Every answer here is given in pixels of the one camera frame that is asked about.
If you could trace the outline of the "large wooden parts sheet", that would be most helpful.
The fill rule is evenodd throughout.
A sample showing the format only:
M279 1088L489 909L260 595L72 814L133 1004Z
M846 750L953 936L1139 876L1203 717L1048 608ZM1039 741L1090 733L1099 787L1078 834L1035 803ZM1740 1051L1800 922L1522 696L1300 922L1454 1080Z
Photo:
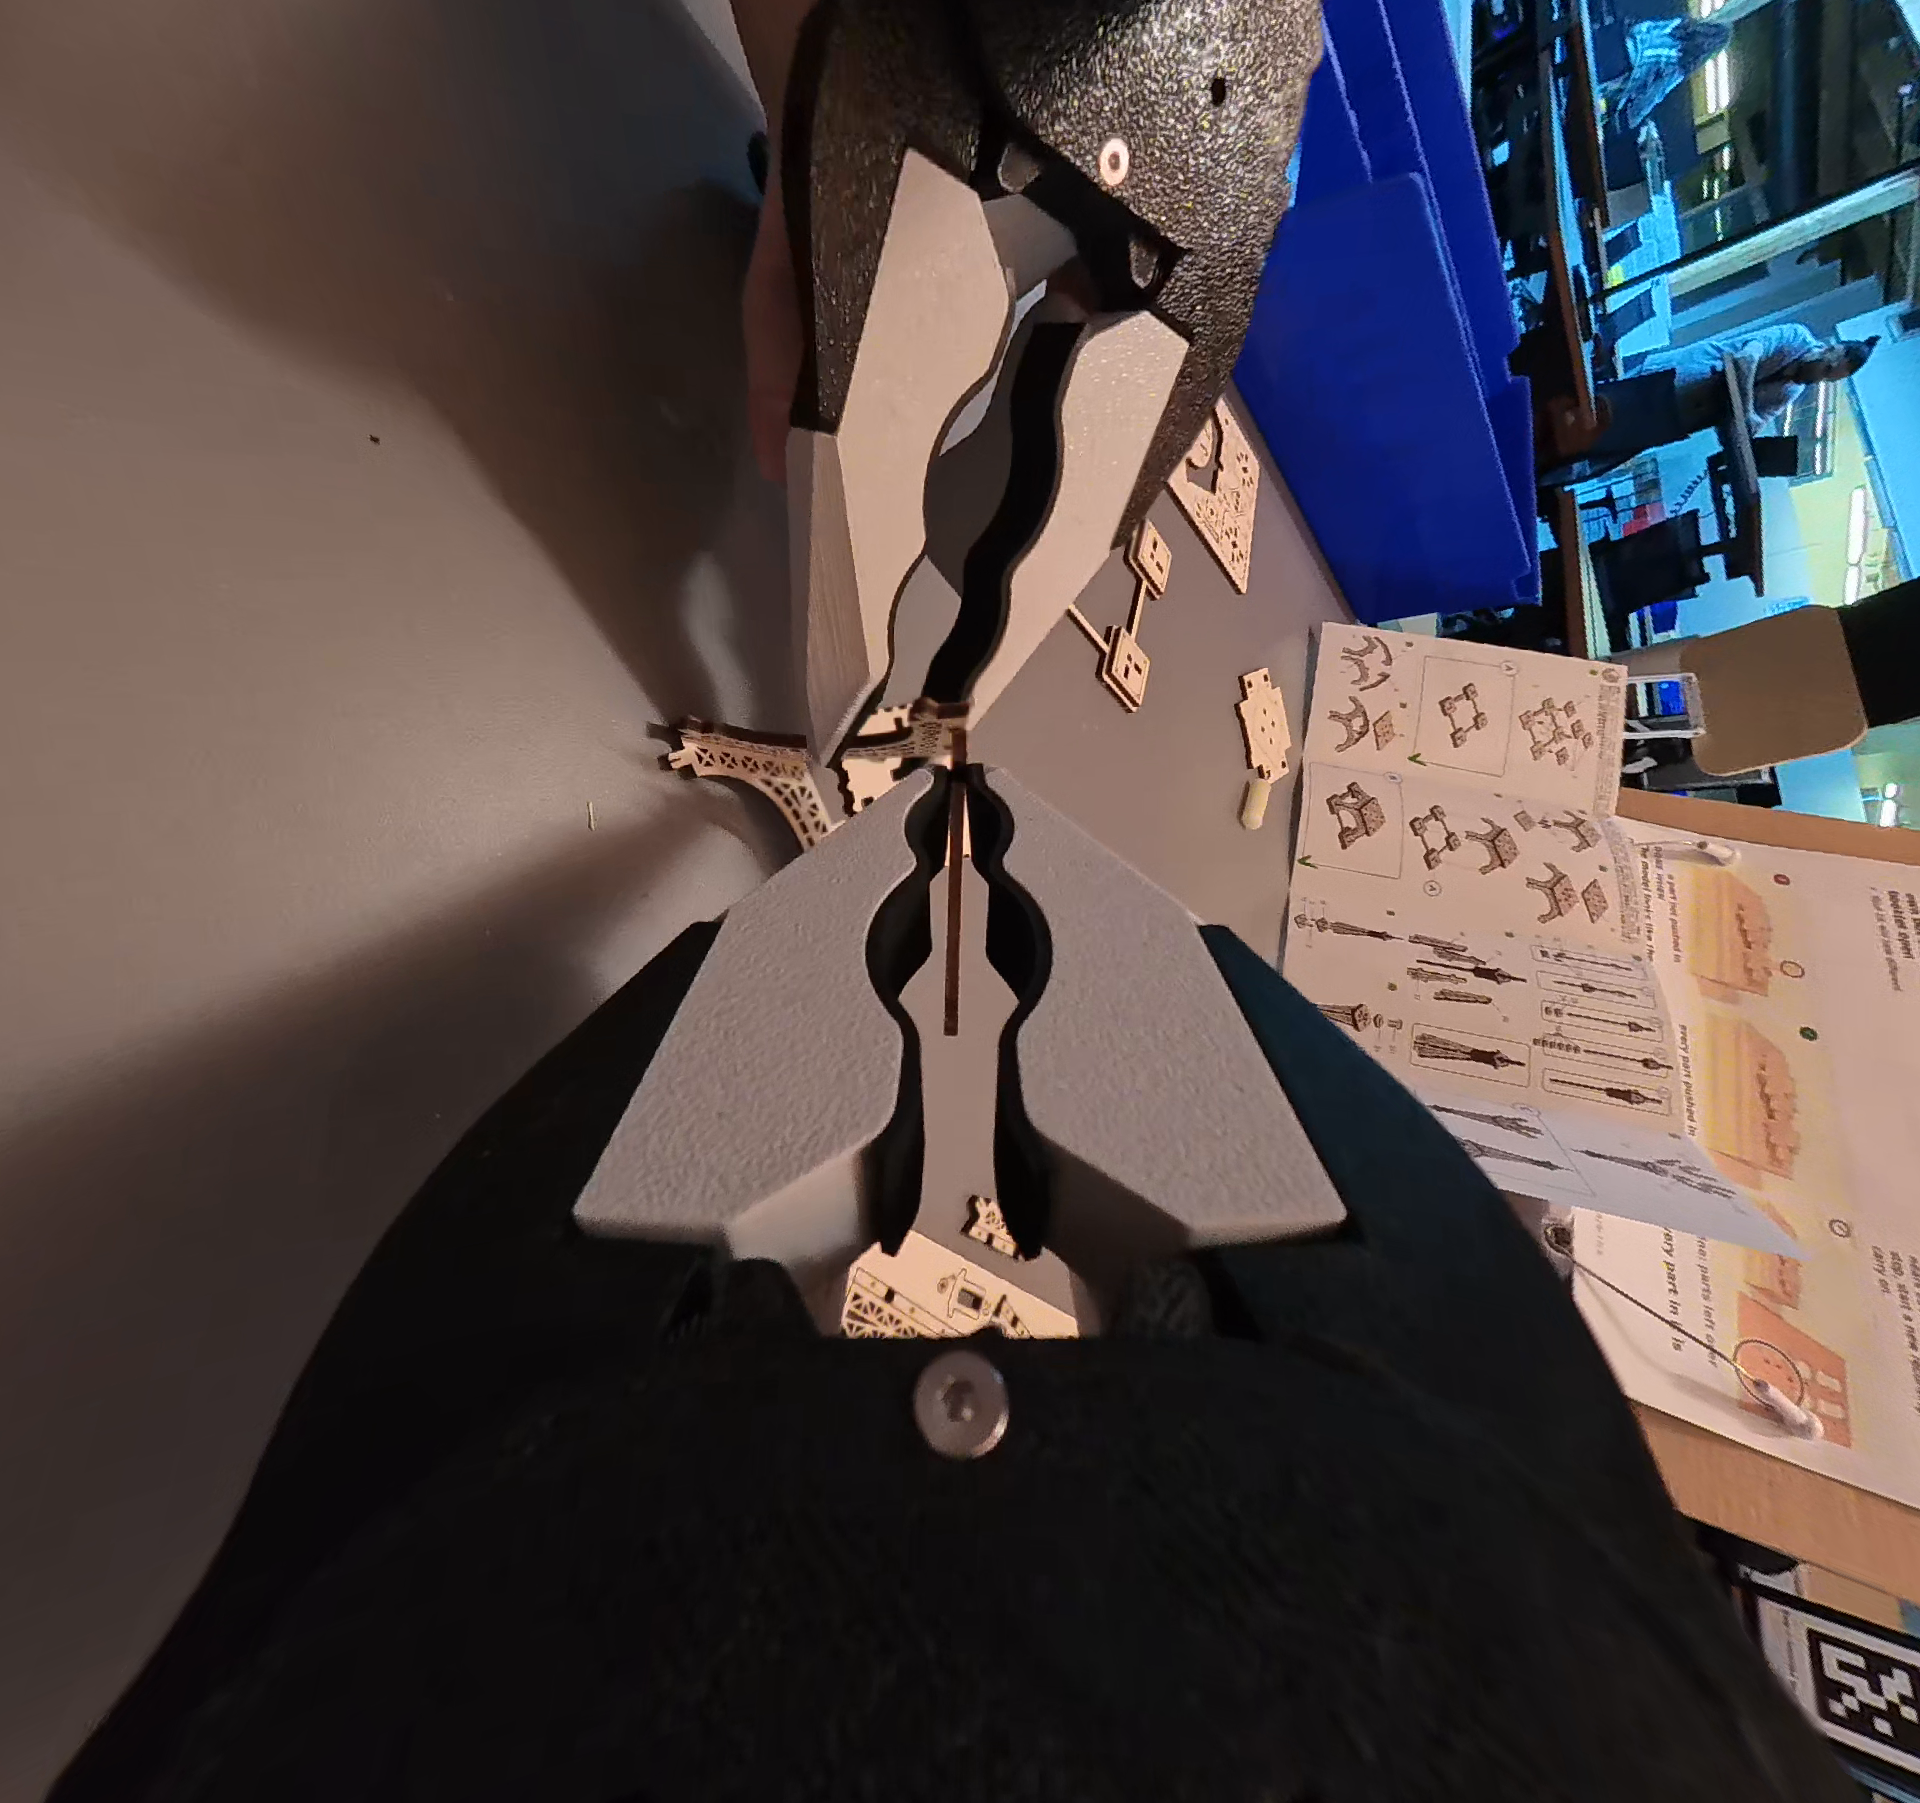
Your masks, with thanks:
M846 1273L837 1332L846 1338L953 1338L999 1332L1014 1340L1077 1338L1074 1310L908 1231L896 1250L863 1249Z

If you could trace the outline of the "grey desk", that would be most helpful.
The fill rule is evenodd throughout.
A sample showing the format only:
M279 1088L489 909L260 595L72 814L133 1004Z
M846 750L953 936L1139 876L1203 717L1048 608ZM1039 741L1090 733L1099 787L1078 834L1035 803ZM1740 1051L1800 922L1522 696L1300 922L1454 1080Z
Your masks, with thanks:
M780 821L729 0L3 0L3 1796L459 1135ZM597 834L586 802L597 797Z

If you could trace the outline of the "person's left hand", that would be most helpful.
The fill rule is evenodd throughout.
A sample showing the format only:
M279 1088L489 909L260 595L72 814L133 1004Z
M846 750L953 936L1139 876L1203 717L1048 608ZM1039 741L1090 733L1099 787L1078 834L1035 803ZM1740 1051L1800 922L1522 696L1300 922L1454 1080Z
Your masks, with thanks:
M743 356L749 384L749 434L756 471L783 481L790 404L801 367L796 271L780 207L783 89L807 10L820 0L729 0L735 36L765 124L765 191L743 283Z

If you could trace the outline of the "wooden sheet with arch cutouts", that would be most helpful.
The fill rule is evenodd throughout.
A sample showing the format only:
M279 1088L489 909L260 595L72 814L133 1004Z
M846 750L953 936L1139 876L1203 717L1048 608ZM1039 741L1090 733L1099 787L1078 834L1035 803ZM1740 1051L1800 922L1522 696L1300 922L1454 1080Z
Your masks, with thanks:
M1179 516L1236 595L1252 587L1254 511L1260 459L1233 417L1230 398L1215 398L1176 466L1166 478Z

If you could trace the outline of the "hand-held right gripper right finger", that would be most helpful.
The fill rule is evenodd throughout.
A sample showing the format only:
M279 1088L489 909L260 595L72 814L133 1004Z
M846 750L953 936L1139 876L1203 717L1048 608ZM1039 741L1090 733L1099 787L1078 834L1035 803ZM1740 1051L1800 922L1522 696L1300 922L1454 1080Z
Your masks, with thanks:
M1199 916L1007 767L968 772L968 1135L1077 1335L1129 1280L1346 1210Z

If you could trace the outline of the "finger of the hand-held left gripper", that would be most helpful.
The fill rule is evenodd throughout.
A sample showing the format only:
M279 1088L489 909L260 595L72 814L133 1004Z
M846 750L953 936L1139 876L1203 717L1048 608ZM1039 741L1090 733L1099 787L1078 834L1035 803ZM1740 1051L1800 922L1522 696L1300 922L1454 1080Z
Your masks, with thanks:
M1030 200L992 203L908 149L853 341L844 410L787 437L804 745L832 758L895 668L895 609L925 557L928 471L996 379L1020 297L1077 255Z
M935 420L911 490L925 559L957 595L916 696L992 708L1108 557L1185 340L1147 310L1030 307L986 376Z

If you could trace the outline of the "colour instruction card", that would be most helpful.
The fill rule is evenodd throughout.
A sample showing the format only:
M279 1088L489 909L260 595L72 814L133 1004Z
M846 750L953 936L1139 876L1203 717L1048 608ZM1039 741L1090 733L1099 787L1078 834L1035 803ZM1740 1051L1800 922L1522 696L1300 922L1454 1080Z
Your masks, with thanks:
M1782 1241L1574 1214L1633 1404L1916 1505L1916 869L1628 821L1685 1130Z

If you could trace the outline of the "tan panel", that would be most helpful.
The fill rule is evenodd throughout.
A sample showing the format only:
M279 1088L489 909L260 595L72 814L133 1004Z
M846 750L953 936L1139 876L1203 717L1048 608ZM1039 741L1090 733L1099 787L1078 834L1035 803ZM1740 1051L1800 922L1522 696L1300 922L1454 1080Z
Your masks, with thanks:
M1843 753L1870 730L1835 608L1686 636L1671 668L1694 675L1694 758L1710 776Z

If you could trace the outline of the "printed black-white marker sheet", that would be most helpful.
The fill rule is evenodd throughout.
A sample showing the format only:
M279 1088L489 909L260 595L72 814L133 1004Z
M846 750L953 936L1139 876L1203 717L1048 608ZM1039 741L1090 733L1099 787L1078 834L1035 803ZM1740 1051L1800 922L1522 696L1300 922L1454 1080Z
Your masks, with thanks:
M1870 1799L1916 1799L1916 1635L1740 1569L1740 1609L1789 1699Z

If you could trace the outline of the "plywood clipboard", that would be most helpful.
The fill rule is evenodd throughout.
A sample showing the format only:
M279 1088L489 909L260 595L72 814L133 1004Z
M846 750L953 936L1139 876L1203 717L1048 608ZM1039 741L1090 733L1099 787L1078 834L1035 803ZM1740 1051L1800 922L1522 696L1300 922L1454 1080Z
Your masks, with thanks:
M1622 790L1618 814L1662 831L1740 845L1852 855L1916 869L1916 831L1880 831L1835 815L1650 790ZM1916 1511L1911 1505L1820 1478L1655 1407L1633 1404L1633 1413L1667 1493L1685 1515L1852 1580L1879 1600L1916 1603Z

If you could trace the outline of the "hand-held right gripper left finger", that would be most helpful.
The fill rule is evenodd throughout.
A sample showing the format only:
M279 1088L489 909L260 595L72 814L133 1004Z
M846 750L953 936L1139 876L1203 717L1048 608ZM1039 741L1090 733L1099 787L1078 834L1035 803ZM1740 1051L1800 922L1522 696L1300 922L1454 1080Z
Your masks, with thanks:
M778 1262L822 1335L925 1189L925 1028L941 958L947 766L916 767L734 903L573 1207L610 1241Z

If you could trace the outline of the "wooden square frame piece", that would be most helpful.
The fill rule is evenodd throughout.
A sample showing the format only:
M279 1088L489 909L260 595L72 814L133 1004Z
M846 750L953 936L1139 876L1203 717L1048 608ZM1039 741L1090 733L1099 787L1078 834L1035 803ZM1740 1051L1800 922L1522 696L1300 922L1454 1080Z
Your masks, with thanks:
M1147 604L1166 599L1170 575L1170 548L1150 519L1142 519L1124 542L1124 566L1133 577L1129 609L1120 621L1096 627L1089 614L1068 604L1068 620L1096 647L1096 680L1136 714L1150 681L1150 657L1139 641Z

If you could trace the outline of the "folded black-white instruction sheet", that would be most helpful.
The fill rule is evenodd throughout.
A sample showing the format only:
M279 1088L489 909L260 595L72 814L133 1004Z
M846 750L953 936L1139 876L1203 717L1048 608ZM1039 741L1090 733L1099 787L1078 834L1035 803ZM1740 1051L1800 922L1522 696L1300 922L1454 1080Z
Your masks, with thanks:
M1694 1141L1622 714L1618 665L1327 621L1281 970L1500 1191L1795 1258Z

